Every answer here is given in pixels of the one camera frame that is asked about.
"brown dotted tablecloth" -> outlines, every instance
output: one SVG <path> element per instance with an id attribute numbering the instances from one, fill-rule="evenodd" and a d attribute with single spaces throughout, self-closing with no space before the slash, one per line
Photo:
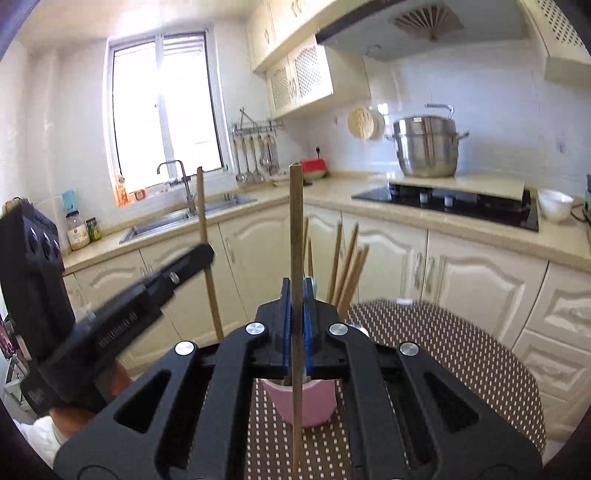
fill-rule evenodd
<path id="1" fill-rule="evenodd" d="M 544 416 L 533 375 L 513 354 L 478 327 L 428 303 L 398 305 L 388 300 L 354 305 L 346 323 L 367 328 L 371 338 L 394 346 L 413 341 L 543 453 Z M 291 430 L 256 382 L 246 452 L 246 480 L 351 479 L 341 385 L 330 422 L 304 431 L 304 463 L 291 468 Z"/>

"kitchen sink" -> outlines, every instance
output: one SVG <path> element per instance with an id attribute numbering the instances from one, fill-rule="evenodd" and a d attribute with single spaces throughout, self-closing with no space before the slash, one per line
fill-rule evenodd
<path id="1" fill-rule="evenodd" d="M 248 197 L 243 197 L 242 195 L 225 194 L 223 199 L 207 202 L 205 204 L 205 213 L 219 213 L 230 208 L 234 208 L 240 205 L 247 205 L 248 203 L 253 202 L 256 202 L 256 200 Z M 184 222 L 196 218 L 198 218 L 198 216 L 192 216 L 189 213 L 188 208 L 183 210 L 177 210 L 176 212 L 168 213 L 162 217 L 150 220 L 149 222 L 134 225 L 127 231 L 127 233 L 119 243 L 124 244 L 125 242 L 133 240 L 135 238 L 140 238 L 144 235 L 152 235 L 154 233 L 165 232 L 166 230 L 172 227 L 182 225 Z"/>

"range hood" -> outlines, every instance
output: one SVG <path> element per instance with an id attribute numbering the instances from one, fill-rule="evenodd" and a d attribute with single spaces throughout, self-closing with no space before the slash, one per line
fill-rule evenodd
<path id="1" fill-rule="evenodd" d="M 322 29 L 316 39 L 337 50 L 390 61 L 525 35 L 517 0 L 370 0 Z"/>

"black stovetop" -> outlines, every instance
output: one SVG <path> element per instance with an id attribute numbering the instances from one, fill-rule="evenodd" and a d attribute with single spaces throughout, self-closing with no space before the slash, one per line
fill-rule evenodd
<path id="1" fill-rule="evenodd" d="M 453 202 L 453 206 L 446 206 L 446 197 L 448 202 Z M 390 184 L 354 195 L 352 198 L 452 213 L 534 232 L 539 231 L 538 209 L 535 202 L 531 200 L 529 190 L 524 190 L 523 199 L 519 201 L 455 190 Z"/>

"pink container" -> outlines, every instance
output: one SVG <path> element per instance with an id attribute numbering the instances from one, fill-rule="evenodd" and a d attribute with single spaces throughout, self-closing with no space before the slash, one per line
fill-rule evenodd
<path id="1" fill-rule="evenodd" d="M 291 387 L 282 387 L 265 379 L 261 379 L 261 383 L 284 422 L 293 424 Z M 336 410 L 335 381 L 312 380 L 304 384 L 301 408 L 304 428 L 315 427 L 329 421 Z"/>

